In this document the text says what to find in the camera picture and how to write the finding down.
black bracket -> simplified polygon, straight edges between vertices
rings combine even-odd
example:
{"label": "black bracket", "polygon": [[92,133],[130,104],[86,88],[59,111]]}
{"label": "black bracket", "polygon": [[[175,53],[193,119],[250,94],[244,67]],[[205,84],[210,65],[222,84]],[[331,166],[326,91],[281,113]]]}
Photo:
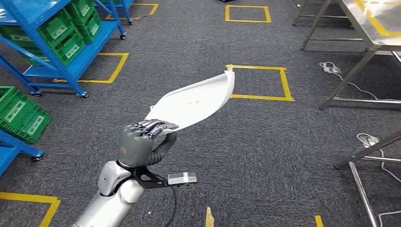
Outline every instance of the black bracket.
{"label": "black bracket", "polygon": [[[150,180],[142,180],[141,177],[143,175],[149,177]],[[166,188],[170,186],[167,184],[166,180],[151,173],[146,166],[134,168],[132,171],[132,176],[145,189]]]}

black cable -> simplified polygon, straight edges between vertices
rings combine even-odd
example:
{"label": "black cable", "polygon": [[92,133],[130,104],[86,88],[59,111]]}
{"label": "black cable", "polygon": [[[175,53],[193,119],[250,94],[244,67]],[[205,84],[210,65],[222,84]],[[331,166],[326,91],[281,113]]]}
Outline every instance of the black cable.
{"label": "black cable", "polygon": [[[164,177],[162,177],[162,176],[160,176],[158,174],[155,174],[155,175],[160,177],[160,178],[162,178],[163,180],[167,181]],[[177,192],[175,191],[174,187],[170,187],[170,188],[171,188],[171,190],[173,191],[173,194],[174,194],[174,210],[173,210],[173,213],[171,214],[170,220],[167,222],[167,224],[164,227],[169,227],[171,225],[171,223],[174,220],[175,214],[177,212]]]}

white cable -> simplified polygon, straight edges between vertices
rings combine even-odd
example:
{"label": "white cable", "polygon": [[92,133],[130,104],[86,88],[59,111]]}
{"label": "white cable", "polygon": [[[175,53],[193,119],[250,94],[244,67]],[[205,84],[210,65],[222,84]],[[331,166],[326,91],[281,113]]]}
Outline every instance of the white cable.
{"label": "white cable", "polygon": [[[341,81],[344,81],[344,79],[342,78],[342,76],[341,76],[339,73],[336,73],[336,71],[337,71],[337,72],[340,72],[340,69],[339,69],[333,62],[329,62],[329,61],[328,61],[328,62],[320,62],[319,65],[323,67],[323,70],[324,70],[325,72],[327,72],[327,73],[329,73],[329,74],[337,75],[337,76],[341,79]],[[372,93],[370,93],[370,92],[368,92],[368,91],[365,91],[365,90],[360,89],[357,85],[355,85],[355,84],[353,84],[353,83],[350,83],[350,82],[349,82],[349,84],[352,85],[352,86],[354,86],[356,89],[358,89],[358,90],[361,91],[361,92],[370,94],[375,100],[382,100],[382,101],[398,101],[397,99],[378,99],[374,94],[372,94]]]}
{"label": "white cable", "polygon": [[383,215],[399,214],[399,213],[401,213],[401,210],[379,214],[380,227],[383,227],[383,222],[382,222],[382,216]]}
{"label": "white cable", "polygon": [[[360,134],[357,135],[357,139],[358,139],[359,141],[361,141],[363,144],[365,144],[365,145],[367,145],[367,146],[370,147],[370,146],[371,146],[370,144],[365,143],[365,142],[359,137],[359,136],[361,136],[361,135],[368,136],[368,137],[370,137],[371,139],[373,139],[374,137],[371,136],[371,135],[369,135],[369,134],[366,134],[366,133],[360,133]],[[384,157],[384,152],[383,152],[383,150],[382,150],[382,149],[379,149],[379,151],[380,151],[380,153],[382,154],[382,157]],[[401,180],[400,180],[396,175],[394,175],[390,170],[388,170],[388,169],[386,169],[386,168],[384,167],[384,162],[382,162],[382,169],[383,169],[384,171],[388,172],[391,176],[394,177],[394,179],[396,179],[398,182],[401,183]],[[380,227],[383,227],[383,222],[382,222],[382,216],[383,216],[383,215],[391,215],[391,214],[399,214],[399,213],[401,213],[401,210],[379,214]]]}

curved white plastic panel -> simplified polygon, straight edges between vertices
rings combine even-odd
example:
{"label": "curved white plastic panel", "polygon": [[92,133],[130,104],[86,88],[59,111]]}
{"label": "curved white plastic panel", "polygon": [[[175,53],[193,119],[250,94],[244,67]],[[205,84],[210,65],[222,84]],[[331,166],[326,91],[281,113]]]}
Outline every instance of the curved white plastic panel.
{"label": "curved white plastic panel", "polygon": [[164,130],[161,135],[196,124],[219,110],[229,100],[234,89],[235,74],[224,74],[180,88],[163,96],[150,107],[145,120],[158,119],[179,127]]}

gray carpet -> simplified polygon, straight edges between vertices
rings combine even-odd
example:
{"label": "gray carpet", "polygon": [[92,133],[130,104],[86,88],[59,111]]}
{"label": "gray carpet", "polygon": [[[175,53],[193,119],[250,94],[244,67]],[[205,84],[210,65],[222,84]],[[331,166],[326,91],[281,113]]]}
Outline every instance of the gray carpet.
{"label": "gray carpet", "polygon": [[[0,192],[57,196],[61,204],[50,226],[69,226],[96,192],[102,165],[116,159],[122,127],[143,119],[162,95],[218,75],[226,64],[276,66],[287,68],[295,102],[230,99],[212,117],[180,132],[168,156],[150,168],[162,175],[198,174],[198,184],[177,188],[178,212],[172,226],[204,226],[207,206],[216,227],[312,227],[314,215],[321,215],[329,227],[369,225],[351,172],[334,170],[332,165],[362,148],[356,134],[383,138],[399,130],[400,108],[336,104],[318,109],[339,83],[336,76],[323,72],[319,62],[332,61],[347,72],[362,57],[349,52],[363,50],[361,45],[311,41],[307,51],[300,51],[312,20],[302,18],[299,26],[291,26],[297,8],[289,0],[230,3],[268,6],[270,24],[225,22],[225,3],[218,0],[138,2],[160,5],[154,15],[132,26],[124,23],[127,39],[121,41],[116,34],[102,50],[130,53],[115,82],[83,83],[91,95],[87,99],[56,89],[45,89],[43,97],[35,98],[53,116],[35,145],[45,156],[33,163],[19,155],[1,176]],[[315,1],[308,10],[316,12],[318,6]],[[139,16],[147,12],[144,7],[133,10]],[[233,13],[235,19],[261,16],[263,11],[254,9]],[[316,35],[357,37],[349,22],[327,19]],[[9,48],[2,46],[2,52],[19,68],[26,67]],[[104,79],[110,74],[116,61],[101,58],[85,78]],[[27,91],[0,70],[0,84]],[[400,99],[399,70],[392,57],[375,56],[354,82],[379,98]],[[236,70],[235,86],[236,94],[283,95],[279,75],[272,71]],[[368,97],[349,86],[342,95]],[[385,155],[401,157],[397,148],[397,144],[385,148]],[[399,166],[387,166],[401,176]],[[359,162],[358,167],[375,212],[401,210],[400,184],[379,163]],[[0,200],[0,208],[0,226],[35,227],[47,207]],[[148,190],[123,226],[162,227],[172,209],[170,189]],[[384,226],[396,227],[401,215],[383,219]]]}

